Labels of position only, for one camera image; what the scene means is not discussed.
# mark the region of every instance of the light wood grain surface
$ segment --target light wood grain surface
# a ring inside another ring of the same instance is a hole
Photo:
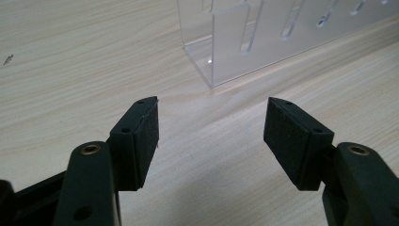
[[[210,89],[187,55],[177,4],[0,1],[0,178],[15,190],[106,140],[157,95],[160,140],[123,225],[327,225],[321,191],[299,192],[263,142],[267,98],[290,100],[377,150],[399,174],[399,19]],[[3,62],[13,55],[6,65]]]

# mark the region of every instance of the table surface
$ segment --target table surface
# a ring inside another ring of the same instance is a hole
[[[399,19],[210,89],[184,52],[177,4],[0,1],[0,178],[21,190],[106,140],[130,105],[159,98],[159,148],[124,225],[327,225],[263,142],[267,98],[296,103],[399,174]]]

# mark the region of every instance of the transparent acrylic panel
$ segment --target transparent acrylic panel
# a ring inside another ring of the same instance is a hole
[[[211,87],[399,14],[389,0],[178,0],[184,49]]]

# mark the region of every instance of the clear acrylic box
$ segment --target clear acrylic box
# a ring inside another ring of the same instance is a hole
[[[399,14],[398,0],[178,0],[184,49],[211,87]]]

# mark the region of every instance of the wooden table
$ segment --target wooden table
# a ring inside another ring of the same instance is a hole
[[[399,173],[399,18],[210,89],[184,53],[177,4],[0,1],[0,178],[15,190],[106,140],[157,95],[160,140],[124,225],[326,225],[263,142],[267,98],[290,100]]]

